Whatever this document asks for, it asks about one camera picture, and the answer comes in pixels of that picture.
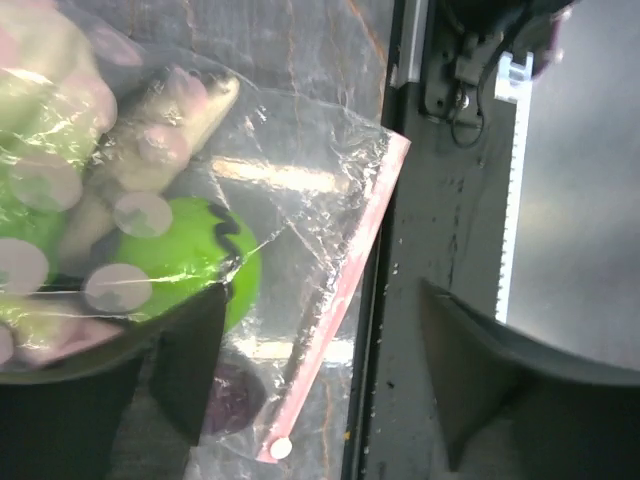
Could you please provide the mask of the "clear pink-dotted zip bag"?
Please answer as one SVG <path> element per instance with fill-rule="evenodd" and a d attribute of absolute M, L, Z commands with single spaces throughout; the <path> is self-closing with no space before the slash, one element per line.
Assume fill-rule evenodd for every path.
<path fill-rule="evenodd" d="M 262 258 L 258 297 L 226 332 L 216 368 L 252 369 L 266 401 L 245 429 L 203 433 L 181 479 L 336 479 L 340 475 L 351 338 L 339 334 L 349 314 L 383 212 L 409 143 L 352 112 L 332 95 L 261 80 L 228 43 L 203 52 L 178 41 L 200 20 L 179 1 L 150 1 L 165 31 L 128 37 L 103 18 L 102 1 L 51 1 L 87 36 L 117 107 L 81 178 L 126 101 L 151 77 L 172 67 L 230 73 L 240 81 L 232 109 L 187 167 L 161 193 L 130 192 L 113 207 L 115 228 L 85 259 L 65 266 L 40 289 L 79 314 L 81 325 L 57 357 L 17 358 L 4 372 L 43 370 L 154 320 L 137 311 L 152 295 L 141 269 L 114 261 L 125 235 L 157 237 L 172 223 L 168 202 L 205 198 L 238 215 Z"/>

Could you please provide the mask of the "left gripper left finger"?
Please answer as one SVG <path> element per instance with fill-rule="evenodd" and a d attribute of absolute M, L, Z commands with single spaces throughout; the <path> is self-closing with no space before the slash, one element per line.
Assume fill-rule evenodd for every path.
<path fill-rule="evenodd" d="M 4 479 L 181 479 L 223 337 L 214 284 L 43 370 L 1 375 Z"/>

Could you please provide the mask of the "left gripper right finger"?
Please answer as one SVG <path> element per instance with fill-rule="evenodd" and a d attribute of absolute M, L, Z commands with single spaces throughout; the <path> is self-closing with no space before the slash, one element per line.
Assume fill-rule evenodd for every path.
<path fill-rule="evenodd" d="M 427 280 L 420 318 L 450 470 L 507 413 L 527 479 L 638 478 L 638 371 L 542 343 Z"/>

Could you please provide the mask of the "purple toy eggplant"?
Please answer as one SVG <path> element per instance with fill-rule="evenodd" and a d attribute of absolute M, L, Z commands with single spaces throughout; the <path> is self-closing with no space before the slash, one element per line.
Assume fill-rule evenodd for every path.
<path fill-rule="evenodd" d="M 227 435 L 247 428 L 266 401 L 266 389 L 256 373 L 222 363 L 215 370 L 203 433 Z"/>

